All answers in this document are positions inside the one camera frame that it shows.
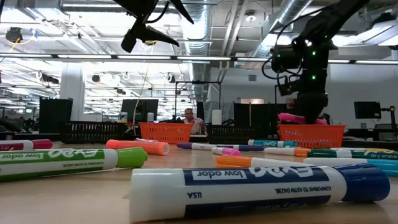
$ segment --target wooden table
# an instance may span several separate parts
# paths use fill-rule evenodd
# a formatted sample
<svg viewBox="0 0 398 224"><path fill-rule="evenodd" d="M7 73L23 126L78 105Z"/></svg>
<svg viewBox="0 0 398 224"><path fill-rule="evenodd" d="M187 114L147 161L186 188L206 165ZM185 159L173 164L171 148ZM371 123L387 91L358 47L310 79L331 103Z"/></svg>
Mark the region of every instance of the wooden table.
<svg viewBox="0 0 398 224"><path fill-rule="evenodd" d="M103 145L61 145L76 149ZM245 152L245 156L302 162L302 158ZM215 167L215 155L172 147L168 156L149 156L143 168ZM125 224L129 223L131 169L47 177L0 184L1 224ZM147 223L398 223L398 179L390 178L390 196L378 203L337 203L277 212L201 220Z"/></svg>

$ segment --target computer monitor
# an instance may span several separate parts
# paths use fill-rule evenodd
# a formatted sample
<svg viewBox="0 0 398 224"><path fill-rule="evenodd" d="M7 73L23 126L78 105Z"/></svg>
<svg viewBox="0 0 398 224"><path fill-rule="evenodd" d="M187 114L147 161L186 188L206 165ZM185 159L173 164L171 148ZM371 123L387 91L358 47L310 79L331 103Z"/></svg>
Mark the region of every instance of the computer monitor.
<svg viewBox="0 0 398 224"><path fill-rule="evenodd" d="M121 112L127 112L127 120L134 120L134 108L136 107L137 100L123 100ZM157 118L157 108L159 100L139 100L136 110L136 121L147 121L149 112L154 114L154 120Z"/></svg>
<svg viewBox="0 0 398 224"><path fill-rule="evenodd" d="M380 102L354 102L356 119L381 119Z"/></svg>

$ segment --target ductwork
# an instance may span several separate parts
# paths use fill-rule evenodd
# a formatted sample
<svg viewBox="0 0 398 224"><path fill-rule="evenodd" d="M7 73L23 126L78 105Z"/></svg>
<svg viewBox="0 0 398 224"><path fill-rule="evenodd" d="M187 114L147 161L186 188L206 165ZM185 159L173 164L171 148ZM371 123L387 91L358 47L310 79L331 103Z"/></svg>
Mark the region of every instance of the ductwork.
<svg viewBox="0 0 398 224"><path fill-rule="evenodd" d="M206 40L208 38L209 10L210 7L202 4L186 4L185 8L191 15L194 25L183 21L182 34L185 39L189 40ZM204 56L209 53L209 44L203 42L186 42L185 50L188 55ZM191 80L210 80L210 64L208 63L191 63L190 65ZM193 92L196 99L205 100L207 94L203 92L203 86L194 85Z"/></svg>
<svg viewBox="0 0 398 224"><path fill-rule="evenodd" d="M265 40L270 31L279 29L286 25L288 22L298 18L303 13L304 9L311 4L312 0L284 0L280 5L280 9L276 12L277 16L272 19L268 16L264 22L262 31L262 42ZM256 47L255 51L251 54L252 57L265 58L272 46L263 45L262 42ZM256 63L246 63L243 68L253 69Z"/></svg>

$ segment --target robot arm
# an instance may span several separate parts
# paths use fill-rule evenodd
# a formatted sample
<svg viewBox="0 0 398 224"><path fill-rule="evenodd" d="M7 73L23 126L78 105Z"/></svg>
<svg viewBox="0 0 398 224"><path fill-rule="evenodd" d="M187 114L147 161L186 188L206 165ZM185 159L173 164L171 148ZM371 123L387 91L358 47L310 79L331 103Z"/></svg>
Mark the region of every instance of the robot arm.
<svg viewBox="0 0 398 224"><path fill-rule="evenodd" d="M307 22L303 32L292 41L291 45L276 45L274 47L272 69L278 73L280 93L289 95L298 91L299 115L305 117L307 124L313 124L322 109L328 104L325 85L329 51L337 49L331 38L355 12L369 1L341 0L327 6ZM279 73L295 68L302 69L300 79L289 82L289 79L285 77L285 83L280 85Z"/></svg>

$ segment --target orange basket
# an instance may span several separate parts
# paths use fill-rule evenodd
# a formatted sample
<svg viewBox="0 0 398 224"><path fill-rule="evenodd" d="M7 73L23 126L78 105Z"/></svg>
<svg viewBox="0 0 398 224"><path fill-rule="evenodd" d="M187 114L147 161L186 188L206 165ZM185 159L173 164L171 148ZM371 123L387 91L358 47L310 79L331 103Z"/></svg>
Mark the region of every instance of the orange basket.
<svg viewBox="0 0 398 224"><path fill-rule="evenodd" d="M143 139L169 144L189 142L192 124L139 123Z"/></svg>
<svg viewBox="0 0 398 224"><path fill-rule="evenodd" d="M341 147L345 125L278 125L282 141L295 141L299 147Z"/></svg>

